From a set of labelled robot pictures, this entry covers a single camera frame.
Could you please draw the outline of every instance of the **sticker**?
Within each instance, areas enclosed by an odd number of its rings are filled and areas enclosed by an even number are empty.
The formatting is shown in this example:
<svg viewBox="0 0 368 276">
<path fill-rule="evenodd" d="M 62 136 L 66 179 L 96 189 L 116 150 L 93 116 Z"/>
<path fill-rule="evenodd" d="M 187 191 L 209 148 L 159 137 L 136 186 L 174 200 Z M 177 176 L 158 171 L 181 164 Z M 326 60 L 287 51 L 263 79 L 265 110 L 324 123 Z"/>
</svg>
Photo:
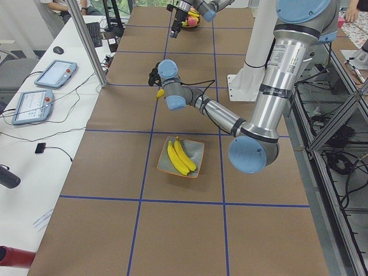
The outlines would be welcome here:
<svg viewBox="0 0 368 276">
<path fill-rule="evenodd" d="M 269 66 L 276 66 L 276 67 L 280 66 L 280 64 L 283 61 L 283 57 L 285 56 L 286 53 L 287 49 L 286 47 L 287 45 L 285 44 L 277 44 L 274 46 L 274 49 L 270 57 Z"/>
<path fill-rule="evenodd" d="M 269 67 L 282 73 L 296 75 L 306 49 L 296 45 L 276 44 L 270 56 Z"/>
<path fill-rule="evenodd" d="M 289 99 L 292 95 L 292 91 L 288 89 L 280 89 L 277 87 L 272 87 L 268 85 L 261 84 L 259 86 L 259 91 L 262 91 L 263 95 L 276 96 L 284 99 Z"/>
<path fill-rule="evenodd" d="M 40 217 L 33 223 L 33 226 L 37 229 L 37 231 L 41 230 L 48 224 L 50 217 L 52 215 L 52 211 L 53 209 L 49 210 L 46 214 L 44 214 L 42 217 Z"/>
</svg>

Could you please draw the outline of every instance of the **bunch of bananas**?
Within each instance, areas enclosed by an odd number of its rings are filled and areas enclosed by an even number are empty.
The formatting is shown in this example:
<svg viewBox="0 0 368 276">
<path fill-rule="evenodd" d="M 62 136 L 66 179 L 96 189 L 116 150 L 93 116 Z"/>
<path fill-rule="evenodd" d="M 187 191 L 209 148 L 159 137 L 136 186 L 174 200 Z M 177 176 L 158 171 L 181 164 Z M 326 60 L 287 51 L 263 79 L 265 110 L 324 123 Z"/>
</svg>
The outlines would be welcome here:
<svg viewBox="0 0 368 276">
<path fill-rule="evenodd" d="M 172 165 L 182 175 L 188 175 L 197 169 L 196 164 L 186 155 L 180 143 L 179 136 L 175 138 L 174 145 L 171 141 L 167 145 L 167 154 Z"/>
</svg>

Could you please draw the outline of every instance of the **computer mouse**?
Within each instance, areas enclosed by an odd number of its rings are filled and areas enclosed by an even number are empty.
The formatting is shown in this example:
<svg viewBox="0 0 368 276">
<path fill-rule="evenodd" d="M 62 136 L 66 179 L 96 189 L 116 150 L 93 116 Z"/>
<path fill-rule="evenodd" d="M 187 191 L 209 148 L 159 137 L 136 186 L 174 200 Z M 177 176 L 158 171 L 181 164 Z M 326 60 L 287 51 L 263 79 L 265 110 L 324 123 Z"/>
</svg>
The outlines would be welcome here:
<svg viewBox="0 0 368 276">
<path fill-rule="evenodd" d="M 61 55 L 62 53 L 64 53 L 64 49 L 62 47 L 60 47 L 60 46 L 55 46 L 53 48 L 53 52 L 54 53 L 58 53 L 59 55 Z"/>
</svg>

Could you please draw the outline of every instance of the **yellow banana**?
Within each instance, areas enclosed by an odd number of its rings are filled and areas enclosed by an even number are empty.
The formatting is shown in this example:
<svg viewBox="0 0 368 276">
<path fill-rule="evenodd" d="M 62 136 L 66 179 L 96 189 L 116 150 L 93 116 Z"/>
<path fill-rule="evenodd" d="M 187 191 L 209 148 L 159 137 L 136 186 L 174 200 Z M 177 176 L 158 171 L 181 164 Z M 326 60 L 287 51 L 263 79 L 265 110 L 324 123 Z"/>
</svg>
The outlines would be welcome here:
<svg viewBox="0 0 368 276">
<path fill-rule="evenodd" d="M 181 174 L 188 175 L 190 173 L 189 169 L 185 164 L 180 160 L 177 152 L 173 147 L 173 143 L 171 141 L 168 142 L 167 145 L 167 154 L 170 158 L 172 165 L 177 169 Z"/>
<path fill-rule="evenodd" d="M 190 15 L 190 16 L 195 16 L 195 17 L 199 17 L 199 16 L 200 16 L 200 14 L 199 14 L 199 13 L 196 13 L 196 12 L 193 12 L 193 11 L 189 11 L 189 12 L 188 12 L 188 15 Z"/>
<path fill-rule="evenodd" d="M 156 101 L 161 98 L 162 96 L 165 96 L 165 91 L 163 89 L 160 89 L 159 91 L 157 91 L 157 95 L 156 95 Z"/>
<path fill-rule="evenodd" d="M 195 171 L 197 169 L 197 166 L 196 166 L 196 164 L 194 164 L 194 162 L 192 160 L 190 160 L 190 158 L 184 152 L 182 144 L 179 141 L 179 136 L 177 136 L 175 138 L 174 148 L 175 148 L 175 151 L 177 152 L 180 160 L 183 161 L 185 166 L 187 166 L 190 171 Z"/>
</svg>

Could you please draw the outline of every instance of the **metal rack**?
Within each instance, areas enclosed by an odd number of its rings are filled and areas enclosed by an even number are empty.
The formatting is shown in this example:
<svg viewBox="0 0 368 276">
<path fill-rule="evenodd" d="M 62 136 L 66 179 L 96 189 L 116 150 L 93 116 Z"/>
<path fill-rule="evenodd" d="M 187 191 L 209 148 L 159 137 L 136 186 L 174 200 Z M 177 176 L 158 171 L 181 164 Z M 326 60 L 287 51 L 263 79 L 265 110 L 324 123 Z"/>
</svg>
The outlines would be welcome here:
<svg viewBox="0 0 368 276">
<path fill-rule="evenodd" d="M 321 47 L 324 47 L 326 53 L 328 52 L 327 46 L 321 45 Z M 356 89 L 354 83 L 347 75 L 337 56 L 333 52 L 331 53 L 331 65 L 334 70 L 336 70 L 338 77 L 347 90 L 347 100 L 341 105 L 316 136 L 313 135 L 310 129 L 311 126 L 309 125 L 308 118 L 306 118 L 303 110 L 303 103 L 298 97 L 295 97 L 295 107 L 297 115 L 302 123 L 302 128 L 304 130 L 303 133 L 306 137 L 306 151 L 309 156 L 309 160 L 314 162 L 317 167 L 317 174 L 319 174 L 317 177 L 321 179 L 323 188 L 327 194 L 328 202 L 339 227 L 340 235 L 344 241 L 352 266 L 356 275 L 364 276 L 368 275 L 367 268 L 362 257 L 362 252 L 359 249 L 359 243 L 357 242 L 354 234 L 352 234 L 354 233 L 354 230 L 350 225 L 348 217 L 352 214 L 365 214 L 368 218 L 368 208 L 341 209 L 335 184 L 331 182 L 320 150 L 357 110 L 359 110 L 363 116 L 365 125 L 368 125 L 368 105 L 364 99 L 364 94 L 368 90 L 368 82 L 365 82 L 361 89 Z"/>
</svg>

